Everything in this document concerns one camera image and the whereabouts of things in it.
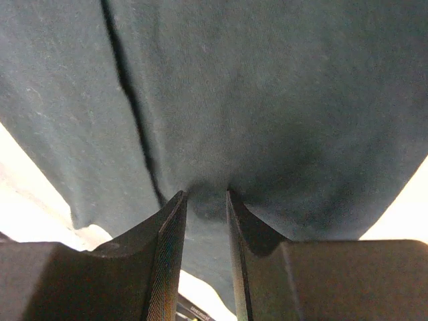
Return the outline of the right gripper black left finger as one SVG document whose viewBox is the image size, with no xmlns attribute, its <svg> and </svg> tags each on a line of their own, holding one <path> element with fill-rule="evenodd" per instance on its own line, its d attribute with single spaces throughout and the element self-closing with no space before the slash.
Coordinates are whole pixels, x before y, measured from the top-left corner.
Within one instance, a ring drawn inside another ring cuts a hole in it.
<svg viewBox="0 0 428 321">
<path fill-rule="evenodd" d="M 92 251 L 1 242 L 2 320 L 174 320 L 187 197 Z"/>
</svg>

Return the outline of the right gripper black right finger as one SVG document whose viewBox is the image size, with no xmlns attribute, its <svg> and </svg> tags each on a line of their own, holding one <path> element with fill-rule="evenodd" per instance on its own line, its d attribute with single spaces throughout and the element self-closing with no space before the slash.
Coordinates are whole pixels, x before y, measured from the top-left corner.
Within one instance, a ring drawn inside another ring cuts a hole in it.
<svg viewBox="0 0 428 321">
<path fill-rule="evenodd" d="M 239 320 L 426 320 L 427 245 L 290 241 L 229 191 Z"/>
</svg>

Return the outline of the black t shirt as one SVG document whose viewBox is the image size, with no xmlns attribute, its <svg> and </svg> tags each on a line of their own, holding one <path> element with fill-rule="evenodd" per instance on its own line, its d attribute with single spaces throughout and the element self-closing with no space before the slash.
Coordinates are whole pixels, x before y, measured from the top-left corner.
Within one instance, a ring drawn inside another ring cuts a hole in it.
<svg viewBox="0 0 428 321">
<path fill-rule="evenodd" d="M 234 309 L 228 189 L 358 239 L 427 157 L 427 2 L 2 1 L 1 122 L 77 229 L 186 191 L 182 267 Z"/>
</svg>

